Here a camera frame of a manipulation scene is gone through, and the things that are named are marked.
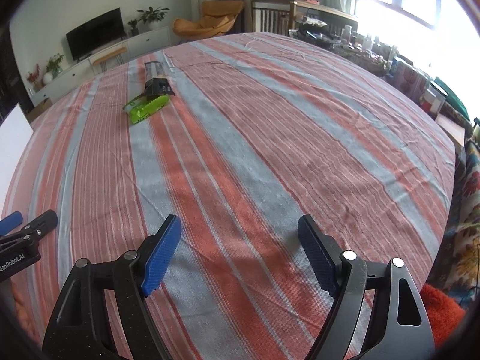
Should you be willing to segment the green snack packet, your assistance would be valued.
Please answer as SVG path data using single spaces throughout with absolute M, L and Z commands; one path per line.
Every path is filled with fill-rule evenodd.
M 165 107 L 169 102 L 169 96 L 140 94 L 127 102 L 123 111 L 128 115 L 132 125 L 139 124 L 143 120 L 153 116 L 154 113 Z

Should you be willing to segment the black clear snack stick packet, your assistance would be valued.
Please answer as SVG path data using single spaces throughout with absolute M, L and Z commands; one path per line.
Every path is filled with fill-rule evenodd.
M 175 95 L 164 74 L 164 67 L 158 61 L 145 63 L 144 94 L 147 96 Z

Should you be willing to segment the orange fluffy cushion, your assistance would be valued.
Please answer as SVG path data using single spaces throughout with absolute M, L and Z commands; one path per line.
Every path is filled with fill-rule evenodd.
M 438 349 L 465 317 L 465 310 L 454 299 L 427 283 L 422 287 L 420 295 L 430 321 L 435 347 Z

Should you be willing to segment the white board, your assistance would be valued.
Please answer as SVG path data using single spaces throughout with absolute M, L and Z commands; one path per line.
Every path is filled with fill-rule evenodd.
M 13 174 L 33 134 L 24 112 L 17 104 L 1 122 L 0 131 L 0 202 L 5 205 Z

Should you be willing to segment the red flower vase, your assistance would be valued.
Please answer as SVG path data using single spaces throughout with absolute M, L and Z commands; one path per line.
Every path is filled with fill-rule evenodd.
M 30 83 L 30 86 L 32 86 L 35 92 L 38 92 L 42 88 L 42 82 L 40 77 L 40 67 L 38 63 L 35 65 L 35 69 L 33 69 L 32 72 L 28 73 L 27 81 L 28 83 Z

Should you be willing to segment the green plant white vase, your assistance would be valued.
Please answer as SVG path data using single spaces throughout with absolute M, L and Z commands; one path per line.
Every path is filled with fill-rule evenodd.
M 63 71 L 61 67 L 61 63 L 64 60 L 64 55 L 61 53 L 58 53 L 56 55 L 53 55 L 52 57 L 49 58 L 47 65 L 46 65 L 46 71 L 45 74 L 42 77 L 42 83 L 46 86 L 52 80 L 55 79 L 55 77 L 60 74 L 60 72 Z

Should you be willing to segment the small wooden stool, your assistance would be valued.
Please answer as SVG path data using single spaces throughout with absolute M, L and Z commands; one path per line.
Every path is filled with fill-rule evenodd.
M 128 49 L 123 46 L 108 53 L 93 59 L 90 64 L 94 70 L 106 72 L 112 66 L 120 66 L 125 63 L 125 56 L 128 54 Z

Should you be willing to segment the black flat television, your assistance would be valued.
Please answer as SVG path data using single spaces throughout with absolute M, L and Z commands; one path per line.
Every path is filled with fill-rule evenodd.
M 126 33 L 119 7 L 85 22 L 66 34 L 74 60 L 80 60 L 99 47 L 125 37 Z

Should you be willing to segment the small potted plant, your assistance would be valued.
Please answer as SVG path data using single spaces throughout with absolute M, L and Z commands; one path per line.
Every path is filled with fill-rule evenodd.
M 138 25 L 138 20 L 137 19 L 131 19 L 128 23 L 128 27 L 130 29 L 130 33 L 132 37 L 135 37 L 139 34 L 139 29 L 137 27 Z

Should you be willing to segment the white tv cabinet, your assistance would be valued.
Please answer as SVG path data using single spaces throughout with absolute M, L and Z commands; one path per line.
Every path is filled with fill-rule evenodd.
M 171 44 L 170 30 L 168 27 L 160 27 L 101 49 L 63 70 L 52 82 L 32 95 L 32 104 L 37 106 L 47 98 L 56 102 L 86 80 L 141 56 L 170 47 Z

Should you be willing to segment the striped red grey tablecloth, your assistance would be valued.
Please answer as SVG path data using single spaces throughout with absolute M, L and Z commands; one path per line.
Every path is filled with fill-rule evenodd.
M 400 257 L 425 283 L 452 200 L 455 148 L 409 98 L 301 41 L 248 33 L 149 55 L 174 95 L 133 125 L 146 59 L 55 102 L 33 134 L 3 211 L 58 228 L 12 279 L 42 341 L 79 258 L 134 250 L 168 215 L 182 236 L 147 300 L 175 359 L 303 359 L 329 312 L 297 236 L 311 215 L 370 261 Z

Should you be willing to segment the large green potted plant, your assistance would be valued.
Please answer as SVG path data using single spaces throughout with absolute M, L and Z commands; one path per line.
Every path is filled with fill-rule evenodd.
M 137 10 L 139 20 L 145 24 L 149 30 L 155 30 L 160 27 L 165 16 L 170 12 L 168 7 L 148 7 L 147 9 Z

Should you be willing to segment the orange lounge chair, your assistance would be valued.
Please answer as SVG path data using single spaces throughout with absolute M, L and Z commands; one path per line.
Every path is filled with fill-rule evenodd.
M 216 0 L 202 2 L 202 17 L 198 21 L 175 19 L 173 33 L 182 41 L 198 41 L 223 36 L 232 29 L 242 13 L 242 0 Z

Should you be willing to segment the wooden side table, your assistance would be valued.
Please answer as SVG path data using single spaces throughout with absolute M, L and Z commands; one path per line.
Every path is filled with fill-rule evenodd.
M 296 1 L 295 29 L 298 24 L 304 21 L 304 18 L 319 20 L 326 23 L 329 33 L 339 36 L 345 26 L 352 27 L 352 31 L 358 30 L 358 20 L 347 13 L 326 7 L 319 4 L 313 4 L 302 0 Z

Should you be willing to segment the wooden dining chair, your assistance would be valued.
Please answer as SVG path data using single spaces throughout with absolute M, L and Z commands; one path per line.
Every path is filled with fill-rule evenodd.
M 295 27 L 295 0 L 250 0 L 252 31 L 288 36 Z

